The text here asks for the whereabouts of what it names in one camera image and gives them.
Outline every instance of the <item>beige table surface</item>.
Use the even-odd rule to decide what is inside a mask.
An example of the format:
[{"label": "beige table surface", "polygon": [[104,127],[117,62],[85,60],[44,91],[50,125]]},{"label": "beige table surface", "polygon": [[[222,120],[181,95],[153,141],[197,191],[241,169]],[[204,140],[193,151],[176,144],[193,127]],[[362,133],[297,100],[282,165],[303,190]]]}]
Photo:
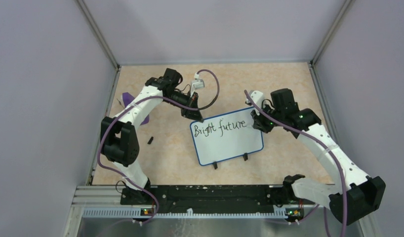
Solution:
[{"label": "beige table surface", "polygon": [[[122,110],[117,101],[122,93],[137,95],[145,81],[162,76],[167,67],[182,74],[184,81],[178,86],[180,89],[199,69],[210,69],[217,75],[220,94],[215,104],[202,111],[204,118],[246,108],[244,89],[260,90],[269,98],[274,90],[290,88],[300,109],[311,108],[324,120],[307,63],[125,66],[121,69],[110,116]],[[197,91],[199,107],[208,104],[216,93],[213,77],[204,72],[201,78],[205,88]],[[264,149],[250,154],[248,161],[230,159],[218,163],[217,170],[211,165],[200,166],[189,129],[191,122],[181,117],[179,108],[162,103],[151,111],[150,122],[138,128],[140,153],[137,160],[151,184],[281,184],[285,176],[294,174],[333,183],[311,152],[282,128],[264,134]],[[152,136],[154,140],[148,145]],[[115,167],[104,156],[101,160]],[[120,179],[114,172],[97,167],[93,184],[115,184]]]}]

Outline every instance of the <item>white wall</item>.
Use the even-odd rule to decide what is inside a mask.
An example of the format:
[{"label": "white wall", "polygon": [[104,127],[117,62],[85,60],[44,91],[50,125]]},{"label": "white wall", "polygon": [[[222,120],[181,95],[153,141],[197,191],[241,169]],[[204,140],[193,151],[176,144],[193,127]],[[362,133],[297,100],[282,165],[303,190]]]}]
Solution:
[{"label": "white wall", "polygon": [[118,63],[310,60],[344,0],[85,0]]},{"label": "white wall", "polygon": [[356,1],[318,74],[346,153],[387,184],[382,231],[404,236],[404,0]]},{"label": "white wall", "polygon": [[0,0],[0,237],[62,235],[114,75],[73,0]]}]

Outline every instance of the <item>purple object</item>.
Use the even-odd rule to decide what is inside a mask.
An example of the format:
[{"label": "purple object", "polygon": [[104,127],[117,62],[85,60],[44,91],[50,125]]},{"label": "purple object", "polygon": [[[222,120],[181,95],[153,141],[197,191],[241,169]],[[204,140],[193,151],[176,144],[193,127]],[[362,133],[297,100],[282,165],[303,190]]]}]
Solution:
[{"label": "purple object", "polygon": [[[131,94],[129,94],[128,92],[124,92],[122,94],[122,101],[123,104],[125,105],[125,107],[127,105],[129,105],[133,100],[135,99],[135,97],[133,97]],[[142,121],[141,125],[147,124],[150,121],[150,115],[147,115],[144,119],[144,121]]]}]

